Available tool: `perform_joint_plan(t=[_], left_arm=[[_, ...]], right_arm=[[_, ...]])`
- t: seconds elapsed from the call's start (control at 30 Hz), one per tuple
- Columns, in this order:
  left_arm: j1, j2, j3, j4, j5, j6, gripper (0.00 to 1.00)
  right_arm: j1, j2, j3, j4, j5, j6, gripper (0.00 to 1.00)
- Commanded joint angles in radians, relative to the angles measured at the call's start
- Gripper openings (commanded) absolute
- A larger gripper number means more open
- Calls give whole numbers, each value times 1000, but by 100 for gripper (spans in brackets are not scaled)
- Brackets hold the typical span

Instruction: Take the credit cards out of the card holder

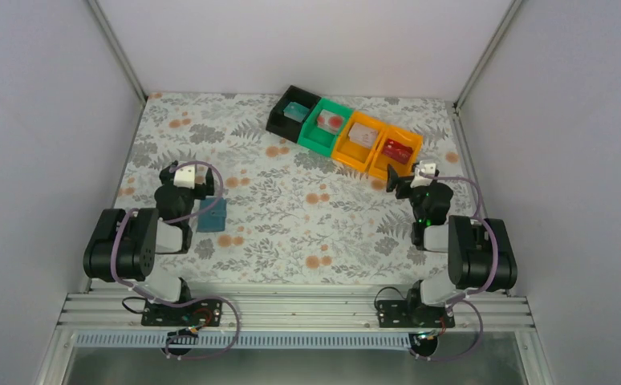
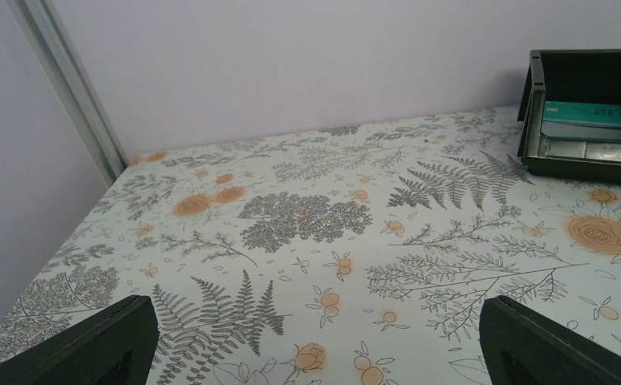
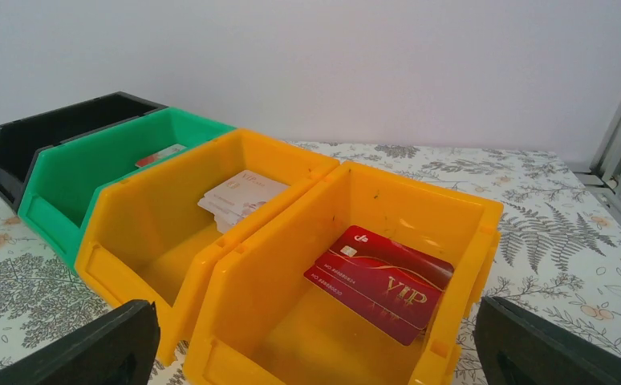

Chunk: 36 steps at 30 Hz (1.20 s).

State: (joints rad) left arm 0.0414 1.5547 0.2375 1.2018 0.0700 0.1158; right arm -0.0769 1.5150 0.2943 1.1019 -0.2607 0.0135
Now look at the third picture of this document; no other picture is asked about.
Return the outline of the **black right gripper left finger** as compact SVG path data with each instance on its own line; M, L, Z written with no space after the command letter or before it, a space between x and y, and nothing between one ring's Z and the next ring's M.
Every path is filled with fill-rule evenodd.
M0 369L0 384L147 384L159 341L155 304L131 300Z

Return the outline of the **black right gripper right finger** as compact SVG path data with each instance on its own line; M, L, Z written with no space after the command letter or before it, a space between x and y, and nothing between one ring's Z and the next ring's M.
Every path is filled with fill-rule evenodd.
M489 384L621 384L621 358L499 297L473 331Z

